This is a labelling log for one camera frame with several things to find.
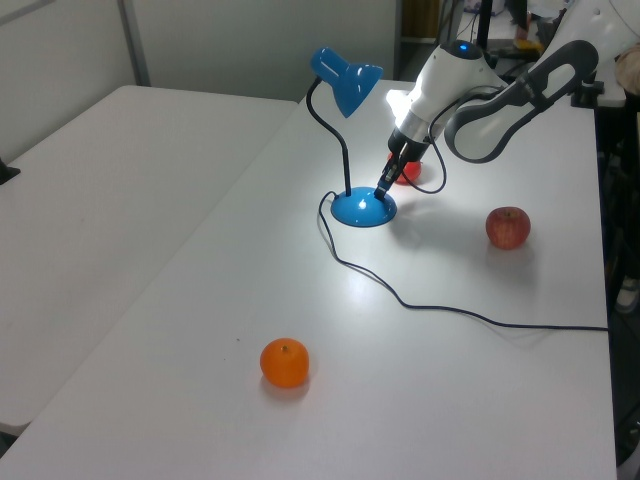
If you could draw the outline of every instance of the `mandarin orange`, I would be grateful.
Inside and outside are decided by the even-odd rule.
[[[265,378],[277,387],[301,385],[309,373],[309,352],[298,340],[279,338],[269,343],[260,355]]]

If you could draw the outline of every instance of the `table surface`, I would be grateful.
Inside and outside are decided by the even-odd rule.
[[[0,431],[42,410],[294,102],[124,87],[0,187]]]
[[[344,134],[354,185],[375,185],[393,117],[381,82]],[[409,302],[514,323],[606,326],[593,113],[568,99],[486,165],[452,157],[435,196],[394,186],[373,229],[329,218],[339,253]],[[439,183],[433,151],[421,182]],[[0,478],[615,479],[605,333],[506,330],[402,308],[340,266],[319,231],[340,149],[298,106],[0,460]],[[493,208],[532,221],[492,247]],[[308,381],[271,387],[258,359],[290,336]]]

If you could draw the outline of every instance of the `red apple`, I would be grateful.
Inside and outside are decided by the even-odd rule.
[[[485,226],[491,243],[503,250],[518,248],[531,232],[529,215],[518,207],[496,208],[487,217]]]
[[[416,179],[420,176],[420,172],[422,172],[422,163],[407,162],[407,164],[404,166],[403,172],[409,180],[415,182]],[[402,175],[398,177],[396,183],[400,185],[409,185]]]

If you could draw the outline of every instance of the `white robotic arm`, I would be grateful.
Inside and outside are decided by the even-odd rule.
[[[520,127],[571,92],[600,63],[638,41],[640,0],[575,0],[542,58],[508,87],[476,46],[457,40],[438,47],[409,94],[408,111],[396,118],[389,138],[392,156],[376,197],[383,198],[407,161],[420,160],[443,131],[459,158],[472,163],[495,159]],[[465,103],[467,92],[487,86],[506,88],[490,100]],[[456,100],[462,106],[442,115],[429,135],[434,118]]]

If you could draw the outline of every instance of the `lamp shade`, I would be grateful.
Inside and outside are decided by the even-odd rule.
[[[330,48],[321,48],[311,58],[311,68],[333,88],[336,104],[348,118],[367,98],[382,77],[382,68],[350,64]]]

